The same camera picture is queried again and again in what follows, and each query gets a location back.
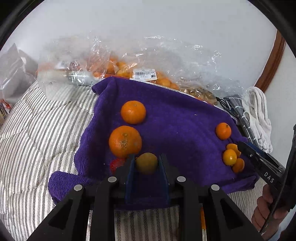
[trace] yellow citrus fruit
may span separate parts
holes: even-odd
[[[237,161],[237,154],[234,150],[228,149],[223,153],[223,162],[227,166],[232,166]]]
[[[158,165],[156,155],[146,152],[136,159],[136,167],[143,174],[152,174],[155,172]]]
[[[172,82],[169,79],[159,79],[155,83],[165,87],[170,87]]]
[[[241,154],[241,152],[237,149],[237,145],[234,144],[234,143],[229,143],[229,144],[226,146],[226,149],[234,150],[235,153],[237,154],[237,157],[239,157],[240,154]]]
[[[236,163],[232,166],[232,171],[234,173],[239,173],[244,170],[244,160],[241,158],[238,158]]]

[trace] white wall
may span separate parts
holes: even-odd
[[[17,47],[35,60],[45,42],[88,33],[161,35],[203,45],[222,54],[218,71],[255,84],[268,59],[276,29],[247,0],[45,0],[20,23],[3,47]]]
[[[284,166],[291,150],[296,124],[296,58],[288,45],[265,95],[271,121],[271,155]]]

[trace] human hand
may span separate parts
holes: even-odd
[[[266,184],[263,187],[262,196],[257,199],[257,207],[254,210],[252,216],[252,224],[255,228],[260,231],[262,228],[267,216],[269,215],[269,205],[273,202],[273,197],[270,193],[270,188]],[[287,216],[288,211],[284,207],[277,209],[274,214],[274,220],[268,223],[266,232],[262,235],[264,240],[270,239],[279,229],[280,223]]]

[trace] red object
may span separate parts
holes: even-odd
[[[11,110],[10,105],[8,103],[6,103],[4,99],[1,99],[0,102],[5,105],[6,109]]]
[[[110,170],[112,172],[112,174],[115,173],[116,169],[118,167],[121,167],[124,165],[124,163],[126,162],[125,158],[116,158],[114,159],[111,163],[110,163]]]

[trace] finger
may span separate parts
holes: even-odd
[[[268,202],[268,203],[272,203],[273,202],[273,197],[271,195],[271,192],[270,192],[270,187],[268,186],[268,184],[266,184],[264,187],[263,187],[263,190],[262,190],[262,196],[263,196],[263,199]]]
[[[288,215],[288,211],[281,207],[274,212],[275,219],[284,219]]]
[[[259,227],[258,223],[256,222],[256,219],[255,219],[254,215],[252,216],[251,221],[252,221],[252,224],[255,226],[255,228],[256,228],[258,231],[260,231],[261,228]]]
[[[269,215],[270,211],[267,206],[267,202],[263,199],[262,196],[257,199],[257,207],[258,207],[261,215],[266,219],[267,216]]]
[[[255,217],[255,220],[256,220],[257,224],[259,225],[259,227],[262,228],[262,226],[265,223],[265,218],[261,215],[258,207],[255,208],[255,210],[254,210],[254,217]]]

